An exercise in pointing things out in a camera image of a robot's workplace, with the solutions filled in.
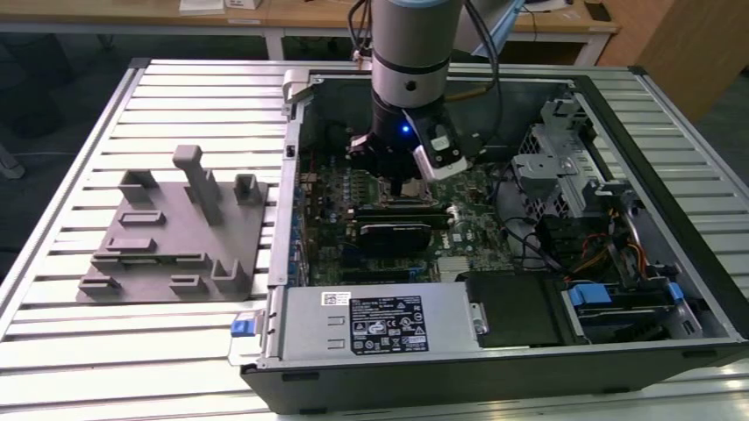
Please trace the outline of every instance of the red wire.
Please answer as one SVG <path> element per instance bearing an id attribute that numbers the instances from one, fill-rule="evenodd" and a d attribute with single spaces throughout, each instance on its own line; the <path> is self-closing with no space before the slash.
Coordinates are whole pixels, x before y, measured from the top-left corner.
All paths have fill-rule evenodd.
<path id="1" fill-rule="evenodd" d="M 597 234 L 590 234 L 588 237 L 585 237 L 585 241 L 584 241 L 584 253 L 581 254 L 581 258 L 585 257 L 585 253 L 588 252 L 588 242 L 597 238 L 597 237 L 607 237 L 609 234 L 600 232 Z"/>

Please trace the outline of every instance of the white table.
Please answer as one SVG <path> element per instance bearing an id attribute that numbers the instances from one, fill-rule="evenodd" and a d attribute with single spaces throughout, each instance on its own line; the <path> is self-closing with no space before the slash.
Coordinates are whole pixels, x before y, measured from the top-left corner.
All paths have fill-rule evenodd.
<path id="1" fill-rule="evenodd" d="M 265 305 L 263 273 L 254 280 L 257 299 L 245 303 L 88 306 L 75 301 L 79 278 L 122 199 L 117 186 L 126 169 L 153 168 L 159 181 L 177 180 L 183 175 L 170 169 L 171 153 L 178 144 L 195 143 L 217 179 L 231 180 L 237 172 L 251 170 L 271 183 L 274 200 L 286 135 L 281 84 L 291 68 L 356 67 L 319 61 L 153 61 L 127 72 L 0 287 L 0 412 L 10 412 L 4 421 L 306 419 L 271 414 L 226 360 L 235 315 Z M 481 65 L 454 64 L 453 69 L 489 72 Z M 585 72 L 592 77 L 728 272 L 749 287 L 747 188 L 648 79 L 621 68 L 506 66 L 504 71 L 560 77 Z M 613 162 L 605 146 L 598 147 Z M 616 168 L 612 172 L 624 176 Z M 270 265 L 275 217 L 270 203 L 261 271 Z M 693 370 L 628 394 L 406 408 L 323 419 L 728 421 L 745 419 L 747 392 L 744 360 Z"/>

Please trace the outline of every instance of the floor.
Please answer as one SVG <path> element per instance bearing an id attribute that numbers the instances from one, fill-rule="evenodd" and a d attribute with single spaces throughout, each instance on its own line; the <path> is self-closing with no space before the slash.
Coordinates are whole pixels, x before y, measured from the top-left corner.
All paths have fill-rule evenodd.
<path id="1" fill-rule="evenodd" d="M 76 152 L 86 141 L 100 111 L 110 100 L 133 57 L 174 59 L 267 59 L 265 42 L 254 37 L 117 36 L 114 48 L 103 48 L 92 35 L 59 36 L 76 79 L 54 89 L 54 102 L 64 125 L 38 139 L 19 139 L 0 125 L 0 143 L 18 155 L 27 174 L 8 181 L 0 177 L 0 281 L 15 260 L 15 252 L 42 216 Z M 345 39 L 285 39 L 290 60 L 346 60 Z M 0 81 L 24 77 L 24 72 L 0 47 Z M 0 95 L 7 87 L 0 82 Z M 749 182 L 749 77 L 737 78 L 697 128 L 745 182 Z"/>

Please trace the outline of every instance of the metal plate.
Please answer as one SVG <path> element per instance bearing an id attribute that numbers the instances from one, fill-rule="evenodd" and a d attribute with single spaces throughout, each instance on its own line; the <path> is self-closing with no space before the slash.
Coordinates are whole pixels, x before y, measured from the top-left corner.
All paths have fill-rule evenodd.
<path id="1" fill-rule="evenodd" d="M 90 254 L 122 198 L 117 186 L 123 171 L 134 166 L 153 168 L 159 181 L 183 181 L 170 160 L 177 142 L 201 145 L 205 166 L 214 169 L 218 181 L 230 181 L 251 169 L 270 183 L 257 264 L 269 268 L 286 134 L 279 81 L 289 68 L 354 70 L 356 65 L 153 61 L 137 80 L 125 82 L 125 99 L 115 96 L 95 128 L 91 159 L 80 159 L 82 176 L 67 200 L 58 203 L 59 217 L 43 220 L 52 223 L 50 232 L 39 246 L 32 241 L 24 250 L 32 259 L 0 319 L 14 318 L 8 326 L 0 323 L 0 332 L 7 327 L 0 342 L 4 419 L 287 419 L 269 413 L 226 362 L 234 315 L 261 308 L 265 301 L 87 306 L 75 303 L 75 296 L 76 278 L 88 268 Z M 477 74 L 489 71 L 473 64 L 453 68 Z M 504 66 L 502 71 L 592 77 L 708 244 L 749 293 L 747 193 L 665 97 L 647 89 L 644 80 L 624 68 Z M 186 122 L 189 118 L 197 118 L 194 124 Z M 612 171 L 621 174 L 617 166 Z M 267 292 L 267 282 L 267 274 L 255 275 L 254 295 Z M 744 419 L 749 400 L 737 392 L 748 391 L 749 361 L 740 361 L 695 370 L 629 394 L 406 408 L 331 418 Z"/>

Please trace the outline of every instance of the warning label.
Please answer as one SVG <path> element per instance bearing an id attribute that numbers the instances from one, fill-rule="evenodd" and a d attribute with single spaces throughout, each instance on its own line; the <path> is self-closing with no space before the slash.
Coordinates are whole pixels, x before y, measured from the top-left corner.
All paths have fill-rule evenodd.
<path id="1" fill-rule="evenodd" d="M 420 296 L 351 298 L 351 351 L 357 355 L 430 350 Z"/>

